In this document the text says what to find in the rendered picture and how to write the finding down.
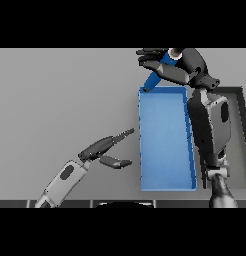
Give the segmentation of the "robot's dark right hand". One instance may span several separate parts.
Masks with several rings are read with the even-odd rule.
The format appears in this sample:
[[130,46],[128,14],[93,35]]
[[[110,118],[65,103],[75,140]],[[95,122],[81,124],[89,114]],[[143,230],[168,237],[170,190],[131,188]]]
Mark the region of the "robot's dark right hand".
[[[146,67],[144,62],[149,60],[148,52],[153,49],[163,51],[168,48],[143,48],[136,51],[136,54],[139,55],[139,65],[151,70],[151,73],[158,67],[158,63],[148,64]],[[177,62],[176,69],[173,71],[173,77],[179,80],[175,84],[188,85],[194,89],[205,88],[208,91],[216,88],[220,84],[220,80],[209,74],[206,62],[200,53],[195,48],[181,49],[183,49],[182,58]]]

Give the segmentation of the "robot's dark left hand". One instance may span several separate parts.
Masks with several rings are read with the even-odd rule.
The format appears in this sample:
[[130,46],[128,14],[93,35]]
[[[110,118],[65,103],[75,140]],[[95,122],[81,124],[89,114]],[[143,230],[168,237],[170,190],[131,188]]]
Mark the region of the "robot's dark left hand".
[[79,159],[85,163],[86,161],[94,161],[96,159],[107,167],[113,169],[121,169],[132,164],[131,160],[120,160],[107,155],[107,152],[120,141],[135,131],[134,128],[126,130],[116,136],[108,136],[102,138],[78,154]]

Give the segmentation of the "blue pipe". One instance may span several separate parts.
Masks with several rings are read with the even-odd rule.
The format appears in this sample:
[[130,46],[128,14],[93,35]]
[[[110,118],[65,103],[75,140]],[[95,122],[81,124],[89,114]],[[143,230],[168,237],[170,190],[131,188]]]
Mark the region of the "blue pipe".
[[176,69],[177,62],[182,58],[181,48],[168,48],[160,51],[159,49],[153,49],[148,52],[149,60],[146,60],[144,64],[156,64],[158,67],[148,76],[144,83],[144,92],[150,92],[153,90],[162,79],[178,83],[179,80],[173,77],[173,71]]

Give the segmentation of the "blue bin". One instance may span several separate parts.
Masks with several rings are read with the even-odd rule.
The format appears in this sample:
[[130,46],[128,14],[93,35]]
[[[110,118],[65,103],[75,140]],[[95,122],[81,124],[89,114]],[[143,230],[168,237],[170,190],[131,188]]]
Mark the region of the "blue bin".
[[187,88],[139,88],[141,190],[195,191],[197,178]]

